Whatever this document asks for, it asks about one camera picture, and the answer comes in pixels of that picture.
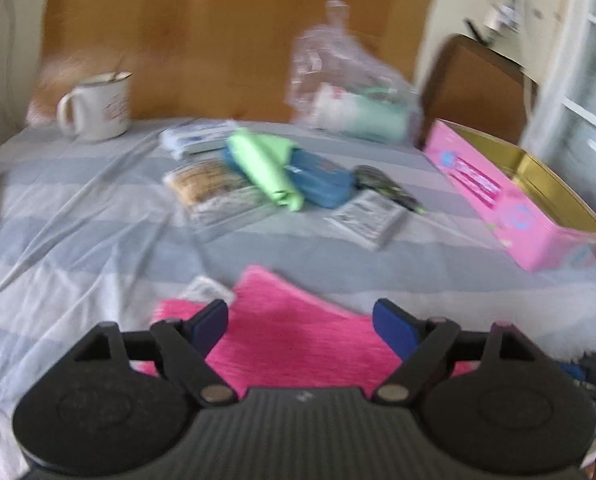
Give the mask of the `pink knitted cloth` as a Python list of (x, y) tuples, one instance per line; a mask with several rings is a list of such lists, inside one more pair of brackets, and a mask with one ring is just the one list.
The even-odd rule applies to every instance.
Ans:
[(198, 276), (161, 301), (153, 321), (186, 320), (214, 299), (226, 302), (228, 326), (207, 362), (240, 396), (251, 387), (360, 387), (371, 394), (401, 364), (369, 316), (329, 304), (262, 266), (248, 266), (234, 289)]

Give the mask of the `silver sachet packet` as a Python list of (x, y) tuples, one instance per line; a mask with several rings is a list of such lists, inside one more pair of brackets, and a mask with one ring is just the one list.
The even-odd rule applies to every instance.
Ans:
[(326, 220), (349, 240), (369, 250), (382, 248), (399, 229), (407, 210), (372, 190), (364, 190)]

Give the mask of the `printed card packet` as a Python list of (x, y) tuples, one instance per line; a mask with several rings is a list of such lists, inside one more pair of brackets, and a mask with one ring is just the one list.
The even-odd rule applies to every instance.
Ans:
[(206, 236), (241, 229), (278, 211), (246, 177), (216, 158), (176, 168), (163, 184), (187, 210), (191, 225)]

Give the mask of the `white blue tissue packet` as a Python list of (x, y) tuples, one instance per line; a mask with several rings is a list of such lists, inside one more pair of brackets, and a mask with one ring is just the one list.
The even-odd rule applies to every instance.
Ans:
[(224, 148), (237, 127), (237, 122), (232, 119), (195, 118), (165, 128), (159, 134), (159, 142), (174, 159), (182, 160)]

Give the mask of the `green cloth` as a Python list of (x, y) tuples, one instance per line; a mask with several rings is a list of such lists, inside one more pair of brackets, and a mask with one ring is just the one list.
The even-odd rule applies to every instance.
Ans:
[(281, 136), (239, 127), (228, 136), (226, 148), (236, 165), (277, 206), (299, 211), (304, 197), (290, 181), (286, 166), (298, 147)]

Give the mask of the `striped bed sheet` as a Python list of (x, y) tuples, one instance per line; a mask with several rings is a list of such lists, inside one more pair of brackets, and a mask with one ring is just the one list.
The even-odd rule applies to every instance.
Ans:
[(366, 313), (386, 297), (467, 330), (515, 323), (561, 359), (596, 351), (596, 263), (528, 273), (419, 151), (345, 142), (270, 124), (342, 166), (386, 172), (425, 213), (371, 252), (324, 211), (280, 211), (215, 240), (197, 234), (163, 185), (174, 159), (162, 122), (100, 144), (28, 128), (0, 147), (0, 479), (26, 463), (10, 417), (20, 396), (101, 321), (142, 330), (158, 302), (206, 275), (232, 285), (261, 264), (309, 292)]

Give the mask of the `pink tin box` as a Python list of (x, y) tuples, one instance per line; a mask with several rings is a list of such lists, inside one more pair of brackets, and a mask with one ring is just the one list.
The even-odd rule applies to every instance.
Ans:
[(596, 260), (596, 213), (540, 159), (510, 142), (437, 120), (424, 153), (526, 271)]

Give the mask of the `dark green black pouch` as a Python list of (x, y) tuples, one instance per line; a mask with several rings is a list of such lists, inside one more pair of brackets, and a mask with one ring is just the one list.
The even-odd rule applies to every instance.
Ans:
[(355, 187), (358, 190), (372, 190), (383, 197), (392, 200), (394, 203), (417, 214), (424, 214), (426, 209), (423, 205), (397, 182), (391, 179), (388, 174), (368, 165), (356, 166), (352, 170)]

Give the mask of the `white printed mug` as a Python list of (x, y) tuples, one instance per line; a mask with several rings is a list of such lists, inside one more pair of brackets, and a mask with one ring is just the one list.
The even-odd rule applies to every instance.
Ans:
[(104, 142), (130, 129), (130, 72), (104, 73), (78, 82), (57, 105), (61, 132), (76, 140)]

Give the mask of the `mint green roll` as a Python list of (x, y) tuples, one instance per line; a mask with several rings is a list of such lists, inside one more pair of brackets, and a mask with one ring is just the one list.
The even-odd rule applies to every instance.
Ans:
[(409, 110), (405, 105), (322, 84), (312, 102), (311, 125), (341, 136), (396, 144), (405, 140)]

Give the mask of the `brown chair backrest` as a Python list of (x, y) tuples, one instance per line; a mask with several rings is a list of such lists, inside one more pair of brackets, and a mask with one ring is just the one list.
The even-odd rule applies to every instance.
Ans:
[(509, 58), (453, 35), (443, 42), (421, 92), (424, 122), (416, 146), (424, 148), (437, 119), (517, 144), (538, 89)]

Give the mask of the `clear plastic bag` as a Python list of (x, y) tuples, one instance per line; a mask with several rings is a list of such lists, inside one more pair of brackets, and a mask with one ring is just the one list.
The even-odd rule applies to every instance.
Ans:
[(286, 103), (292, 121), (312, 130), (307, 118), (322, 84), (332, 84), (374, 99), (402, 104), (409, 110), (405, 140), (389, 145), (411, 145), (423, 121), (419, 95), (395, 68), (369, 54), (348, 31), (349, 6), (340, 0), (325, 4), (326, 22), (313, 26), (295, 39), (291, 51)]

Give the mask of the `wooden headboard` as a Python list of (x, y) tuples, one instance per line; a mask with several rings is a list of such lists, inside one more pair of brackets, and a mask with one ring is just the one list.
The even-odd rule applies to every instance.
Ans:
[[(292, 41), (325, 20), (327, 1), (47, 0), (26, 119), (50, 122), (77, 81), (123, 68), (137, 119), (283, 122)], [(431, 0), (340, 1), (363, 46), (411, 77)]]

